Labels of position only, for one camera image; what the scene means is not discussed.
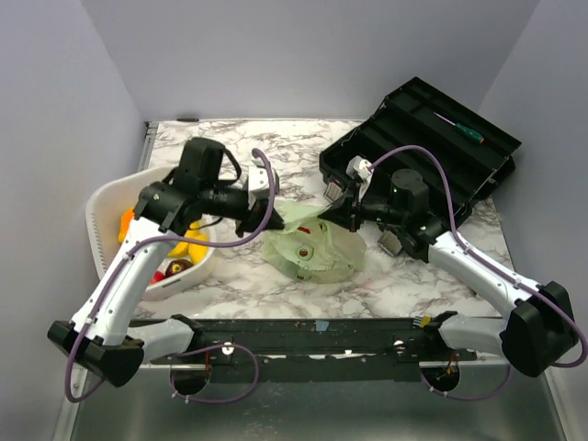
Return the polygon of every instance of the white basket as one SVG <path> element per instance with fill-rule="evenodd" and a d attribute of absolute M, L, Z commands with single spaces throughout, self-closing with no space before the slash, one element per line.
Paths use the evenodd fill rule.
<path fill-rule="evenodd" d="M 109 182 L 99 188 L 88 200 L 85 206 L 85 222 L 92 247 L 92 255 L 96 272 L 102 278 L 108 266 L 120 248 L 118 241 L 120 216 L 129 207 L 137 203 L 139 193 L 154 181 L 162 180 L 173 166 L 163 166 L 144 170 Z M 204 233 L 212 242 L 217 241 L 214 227 L 207 228 Z M 157 301 L 202 283 L 210 276 L 214 267 L 214 248 L 208 249 L 204 258 L 196 265 L 171 276 L 161 282 L 150 285 L 142 296 L 143 300 Z M 160 267 L 164 271 L 170 259 L 166 259 Z"/>

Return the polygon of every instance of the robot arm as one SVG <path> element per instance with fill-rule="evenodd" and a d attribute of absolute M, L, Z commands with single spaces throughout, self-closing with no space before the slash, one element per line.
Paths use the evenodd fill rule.
<path fill-rule="evenodd" d="M 187 142 L 174 172 L 141 192 L 125 241 L 92 296 L 69 322 L 54 322 L 48 332 L 65 354 L 75 353 L 76 362 L 114 386 L 127 383 L 143 362 L 202 346 L 201 327 L 180 315 L 129 329 L 132 314 L 175 246 L 174 239 L 204 213 L 235 219 L 241 236 L 257 229 L 264 218 L 266 169 L 252 165 L 246 189 L 231 187 L 234 181 L 218 178 L 224 154 L 239 175 L 238 164 L 222 144 L 200 138 Z M 265 228 L 282 229 L 284 221 L 272 211 Z M 148 244 L 134 249 L 146 239 Z"/>
<path fill-rule="evenodd" d="M 421 322 L 434 345 L 505 356 L 520 372 L 536 377 L 578 343 L 577 334 L 550 307 L 530 295 L 534 290 L 573 320 L 568 292 L 550 282 L 542 286 L 500 265 L 448 231 L 428 209 L 428 186 L 410 169 L 392 175 L 389 198 L 370 196 L 366 160 L 354 158 L 347 167 L 350 186 L 321 217 L 356 231 L 363 221 L 393 231 L 405 252 L 445 269 L 500 313 L 497 318 L 472 318 L 447 312 Z"/>

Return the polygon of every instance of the white marble surface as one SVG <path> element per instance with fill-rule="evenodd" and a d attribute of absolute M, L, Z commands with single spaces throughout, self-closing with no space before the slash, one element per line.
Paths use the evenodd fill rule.
<path fill-rule="evenodd" d="M 225 144 L 241 164 L 254 147 L 262 149 L 280 175 L 281 197 L 326 204 L 319 172 L 319 152 L 359 121 L 226 120 L 196 124 L 161 124 L 150 167 L 176 164 L 184 142 L 193 136 Z M 234 240 L 224 221 L 221 241 Z M 512 267 L 491 200 L 478 204 L 460 228 L 475 246 Z M 443 270 L 408 256 L 391 258 L 376 245 L 379 232 L 362 227 L 367 264 L 363 272 L 340 284 L 316 285 L 289 279 L 261 257 L 260 238 L 236 249 L 219 250 L 216 268 L 204 284 L 160 302 L 142 302 L 138 317 L 165 318 L 353 318 L 406 317 L 447 310 L 468 315 L 496 315 L 485 300 Z"/>

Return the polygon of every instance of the white wall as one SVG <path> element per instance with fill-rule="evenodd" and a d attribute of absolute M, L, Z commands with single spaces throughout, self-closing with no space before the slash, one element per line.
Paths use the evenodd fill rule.
<path fill-rule="evenodd" d="M 588 332 L 586 23 L 585 0 L 542 0 L 481 113 L 523 142 L 518 169 L 496 196 L 514 264 L 565 286 Z M 588 437 L 588 366 L 564 376 Z"/>
<path fill-rule="evenodd" d="M 366 118 L 422 76 L 478 108 L 537 0 L 83 0 L 145 118 Z"/>
<path fill-rule="evenodd" d="M 46 333 L 96 285 L 85 201 L 136 170 L 144 126 L 78 0 L 0 2 L 0 60 L 0 439 L 47 441 L 65 359 Z"/>

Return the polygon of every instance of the open toolbox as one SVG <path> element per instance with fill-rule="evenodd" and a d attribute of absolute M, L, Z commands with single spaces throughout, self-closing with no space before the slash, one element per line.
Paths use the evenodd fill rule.
<path fill-rule="evenodd" d="M 484 137 L 475 143 L 435 115 L 463 124 Z M 521 142 L 491 124 L 453 98 L 418 77 L 387 95 L 376 112 L 320 155 L 320 170 L 326 184 L 345 187 L 345 169 L 356 155 L 370 162 L 403 145 L 425 147 L 443 166 L 453 198 L 457 225 L 479 200 L 487 198 L 515 169 L 513 152 Z M 374 172 L 368 193 L 388 196 L 392 174 L 402 168 L 418 171 L 429 186 L 430 210 L 448 227 L 445 190 L 433 163 L 422 153 L 392 156 Z"/>

